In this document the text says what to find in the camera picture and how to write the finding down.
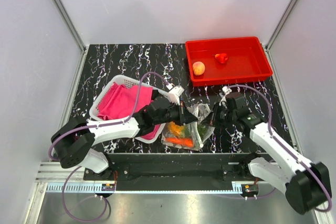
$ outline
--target white wall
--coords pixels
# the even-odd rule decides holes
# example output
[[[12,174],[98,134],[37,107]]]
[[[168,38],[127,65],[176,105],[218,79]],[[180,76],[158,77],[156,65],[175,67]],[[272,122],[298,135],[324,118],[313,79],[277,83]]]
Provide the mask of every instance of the white wall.
[[[335,0],[300,0],[271,48],[303,152],[328,166],[334,194],[335,17]],[[336,207],[332,213],[336,220]]]
[[[235,36],[257,36],[267,43],[289,1],[62,0],[86,44]]]
[[[0,6],[0,223],[21,223],[80,51],[52,0]]]

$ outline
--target strawberry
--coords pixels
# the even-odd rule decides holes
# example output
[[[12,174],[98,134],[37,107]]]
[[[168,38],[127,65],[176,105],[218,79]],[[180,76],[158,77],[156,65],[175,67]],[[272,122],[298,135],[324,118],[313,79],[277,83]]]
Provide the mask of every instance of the strawberry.
[[[225,64],[227,62],[227,60],[229,59],[227,54],[216,54],[215,55],[215,59],[221,63],[221,64]]]

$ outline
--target black marble surface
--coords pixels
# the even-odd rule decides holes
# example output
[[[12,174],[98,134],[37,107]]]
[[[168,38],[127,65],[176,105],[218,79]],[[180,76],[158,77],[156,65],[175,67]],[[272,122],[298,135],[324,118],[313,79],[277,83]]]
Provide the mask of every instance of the black marble surface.
[[[89,109],[94,99],[114,76],[123,74],[139,80],[149,71],[161,74],[174,85],[181,85],[185,89],[182,100],[187,106],[208,103],[212,108],[213,104],[220,99],[218,93],[222,86],[193,87],[184,44],[90,45],[71,116],[81,115],[84,118],[90,118]],[[165,90],[159,78],[150,76],[146,78],[146,83]],[[269,99],[273,112],[272,125],[277,133],[292,145],[272,78],[265,82],[248,83],[248,85],[255,87]],[[252,110],[268,116],[267,106],[258,94],[245,89],[241,89],[240,92],[244,93],[246,102]],[[133,138],[121,138],[99,144],[95,148],[108,153],[192,152],[165,146],[161,138],[152,144],[145,144]],[[200,152],[249,153],[254,151],[263,150],[232,125],[227,129],[215,129],[214,134],[206,141]]]

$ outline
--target metal floor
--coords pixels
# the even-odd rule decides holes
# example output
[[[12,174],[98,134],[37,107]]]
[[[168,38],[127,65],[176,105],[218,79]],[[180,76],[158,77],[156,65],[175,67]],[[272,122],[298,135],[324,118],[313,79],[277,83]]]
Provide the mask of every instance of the metal floor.
[[[260,194],[270,191],[263,185]],[[73,208],[88,194],[66,194],[68,208]],[[275,192],[260,200],[230,200],[217,195],[165,195],[165,194],[115,194],[108,198],[108,213],[96,223],[113,224],[217,224],[217,223],[267,223],[267,224],[313,224],[317,223],[313,212],[301,216],[288,205],[284,195]],[[82,219],[100,215],[103,202],[91,198],[71,211]],[[60,193],[47,193],[40,212],[38,224],[79,223],[63,210]]]

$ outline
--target pink cloth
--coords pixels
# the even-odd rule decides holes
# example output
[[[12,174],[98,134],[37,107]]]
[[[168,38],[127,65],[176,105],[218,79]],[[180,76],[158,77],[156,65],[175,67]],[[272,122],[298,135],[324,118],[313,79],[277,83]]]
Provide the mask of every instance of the pink cloth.
[[[106,121],[129,116],[134,108],[137,91],[137,85],[128,89],[125,85],[114,83],[98,105],[98,117]],[[141,86],[138,105],[136,106],[135,112],[138,112],[140,109],[150,104],[152,91],[153,88]],[[159,125],[156,125],[154,131],[142,136],[142,138],[146,140],[153,139],[159,127]]]

